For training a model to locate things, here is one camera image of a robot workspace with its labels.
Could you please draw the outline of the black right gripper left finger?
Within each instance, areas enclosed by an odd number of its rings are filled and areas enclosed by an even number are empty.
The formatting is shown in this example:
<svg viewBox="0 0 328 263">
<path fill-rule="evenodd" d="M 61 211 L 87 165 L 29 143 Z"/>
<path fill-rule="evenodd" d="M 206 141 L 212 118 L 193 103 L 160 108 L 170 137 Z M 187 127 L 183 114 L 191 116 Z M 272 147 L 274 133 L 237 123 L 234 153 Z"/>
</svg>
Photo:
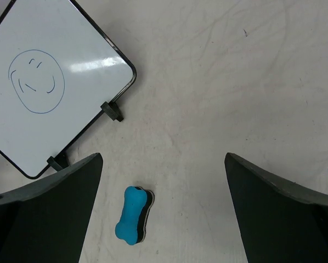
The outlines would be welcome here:
<svg viewBox="0 0 328 263">
<path fill-rule="evenodd" d="M 103 168 L 94 153 L 0 194 L 0 262 L 78 262 Z"/>
</svg>

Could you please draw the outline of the blue bone-shaped eraser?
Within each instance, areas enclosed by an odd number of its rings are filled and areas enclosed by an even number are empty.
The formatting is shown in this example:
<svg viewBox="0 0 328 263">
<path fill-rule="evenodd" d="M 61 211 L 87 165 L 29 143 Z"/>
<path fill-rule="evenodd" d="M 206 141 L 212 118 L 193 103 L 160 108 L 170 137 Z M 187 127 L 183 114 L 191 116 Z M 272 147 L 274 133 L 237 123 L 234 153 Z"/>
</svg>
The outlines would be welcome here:
<svg viewBox="0 0 328 263">
<path fill-rule="evenodd" d="M 146 222 L 154 200 L 155 195 L 151 190 L 139 186 L 129 186 L 125 189 L 122 214 L 115 226 L 118 239 L 128 245 L 135 245 L 144 240 Z"/>
</svg>

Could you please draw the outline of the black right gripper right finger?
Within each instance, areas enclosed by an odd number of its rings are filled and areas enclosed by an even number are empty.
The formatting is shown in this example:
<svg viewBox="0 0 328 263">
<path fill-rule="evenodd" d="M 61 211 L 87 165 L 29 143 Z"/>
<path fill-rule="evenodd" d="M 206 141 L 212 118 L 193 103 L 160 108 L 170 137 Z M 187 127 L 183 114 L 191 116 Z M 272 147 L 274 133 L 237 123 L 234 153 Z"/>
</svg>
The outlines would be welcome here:
<svg viewBox="0 0 328 263">
<path fill-rule="evenodd" d="M 234 153 L 224 164 L 248 262 L 328 262 L 328 195 Z"/>
</svg>

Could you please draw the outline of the white whiteboard black frame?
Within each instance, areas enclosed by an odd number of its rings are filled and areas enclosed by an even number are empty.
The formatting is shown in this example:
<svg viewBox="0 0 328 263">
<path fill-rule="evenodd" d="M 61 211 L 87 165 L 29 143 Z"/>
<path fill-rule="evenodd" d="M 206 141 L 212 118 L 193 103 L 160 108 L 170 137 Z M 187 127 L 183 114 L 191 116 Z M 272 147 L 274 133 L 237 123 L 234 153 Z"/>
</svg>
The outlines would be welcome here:
<svg viewBox="0 0 328 263">
<path fill-rule="evenodd" d="M 0 154 L 39 178 L 136 77 L 76 1 L 10 1 L 0 16 Z"/>
</svg>

